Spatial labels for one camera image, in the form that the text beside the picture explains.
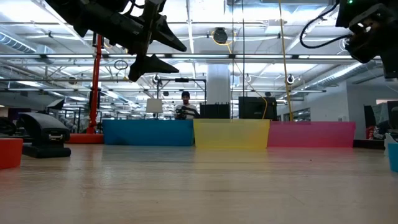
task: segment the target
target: red pillar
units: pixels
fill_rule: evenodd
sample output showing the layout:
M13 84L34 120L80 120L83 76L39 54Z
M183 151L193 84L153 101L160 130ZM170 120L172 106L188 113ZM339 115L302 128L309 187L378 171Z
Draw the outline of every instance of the red pillar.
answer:
M98 77L100 76L100 62L101 62L101 48L102 48L102 36L97 35L97 48L96 57L94 60L94 72L93 72L93 94L91 96L90 105L90 124L87 128L87 134L94 134L95 127L97 125L97 99L98 99Z

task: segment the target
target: person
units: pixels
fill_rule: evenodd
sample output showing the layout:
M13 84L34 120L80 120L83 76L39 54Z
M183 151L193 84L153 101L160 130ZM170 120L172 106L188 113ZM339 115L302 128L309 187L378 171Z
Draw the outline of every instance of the person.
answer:
M193 119L198 118L197 107L189 103L190 94L187 91L181 94L182 105L175 107L175 119Z

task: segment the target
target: yellow bin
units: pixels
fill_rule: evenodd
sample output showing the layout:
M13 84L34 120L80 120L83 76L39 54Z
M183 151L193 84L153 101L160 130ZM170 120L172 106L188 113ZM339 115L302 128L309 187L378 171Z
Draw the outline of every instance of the yellow bin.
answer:
M265 149L269 126L267 119L193 120L199 149Z

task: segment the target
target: wooden table surface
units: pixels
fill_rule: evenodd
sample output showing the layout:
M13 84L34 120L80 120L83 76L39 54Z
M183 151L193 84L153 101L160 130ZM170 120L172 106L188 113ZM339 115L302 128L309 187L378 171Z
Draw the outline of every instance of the wooden table surface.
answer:
M397 224L383 151L69 145L0 170L0 224Z

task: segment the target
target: ceiling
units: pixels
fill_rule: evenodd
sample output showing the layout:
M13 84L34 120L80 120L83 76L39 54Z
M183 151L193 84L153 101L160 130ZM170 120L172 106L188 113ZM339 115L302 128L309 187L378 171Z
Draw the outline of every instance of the ceiling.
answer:
M45 45L52 49L56 54L92 54L91 47L92 32L87 33L83 39L87 44L83 44L82 40L76 38L71 34L72 26L60 25L56 16L49 13L52 12L49 6L43 10L38 6L40 0L2 0L0 2L0 31L5 30L9 34L15 35L16 38L27 44ZM143 4L143 0L137 0L137 4ZM261 0L243 1L243 11L241 1L236 1L234 7L231 1L227 0L188 0L190 8L187 10L186 0L168 0L165 5L163 14L167 16L169 27L177 37L187 46L186 54L230 54L227 46L217 45L213 39L208 38L207 34L216 27L224 27L232 41L233 32L236 35L236 40L230 45L230 49L234 54L282 54L282 39L278 37L280 34L280 16L277 1L263 1L271 3L262 3ZM301 33L304 25L310 20L319 15L326 8L330 7L329 0L302 0L289 1L289 4L282 4L282 17L284 18L284 36L287 54L289 55L346 55L343 50L342 42L335 42L320 49L306 49L295 41L299 33ZM134 8L132 15L138 16L141 10ZM318 45L322 44L332 38L348 34L349 31L334 27L337 16L337 11L333 11L324 17L324 21L317 22L313 28L308 30L305 41L308 44ZM189 36L188 14L192 22L192 37ZM242 25L242 18L245 19L245 26ZM117 46L107 48L110 54L125 54L125 51ZM149 54L180 54L168 46L154 42L149 47ZM20 54L20 52L0 44L0 54ZM215 63L212 60L175 60L164 59L168 63L172 63L180 70L176 74L159 74L162 78L206 78L207 65ZM56 80L66 79L71 76L77 78L90 79L93 73L93 67L90 65L92 60L55 60L58 66L34 65L34 60L26 59L9 59L9 63L14 63L16 66L24 67L32 71L35 75L28 76L36 77L45 74L51 74L51 78L55 81L51 85L57 85L60 88L89 88L89 82L80 82L76 85L68 83L57 83ZM86 65L73 66L71 63L85 62ZM109 66L102 66L100 71L101 79L113 79L115 82L103 82L102 88L108 89L123 89L123 88L154 88L152 77L154 74L147 74L140 78L137 83L119 82L123 77L127 76L129 69L117 70L114 68L114 61L105 61ZM223 62L229 64L230 70L236 72L243 69L241 62L234 65L232 61ZM325 72L339 66L339 61L336 63L315 63L306 61L303 63L290 63L288 60L287 73L292 74L296 78L295 86L300 86L308 83ZM284 89L284 65L281 61L274 63L264 63L261 61L250 62L247 61L245 66L245 73L249 74L248 80L254 88L258 89ZM242 88L242 77L236 88ZM174 83L165 87L172 89L198 89L200 87L195 83ZM154 93L139 93L139 92L117 92L117 94L131 102L138 102L146 100ZM237 98L242 93L234 93ZM179 99L180 93L178 91L170 92L170 96L165 97L170 99ZM203 99L203 92L195 92L193 98Z

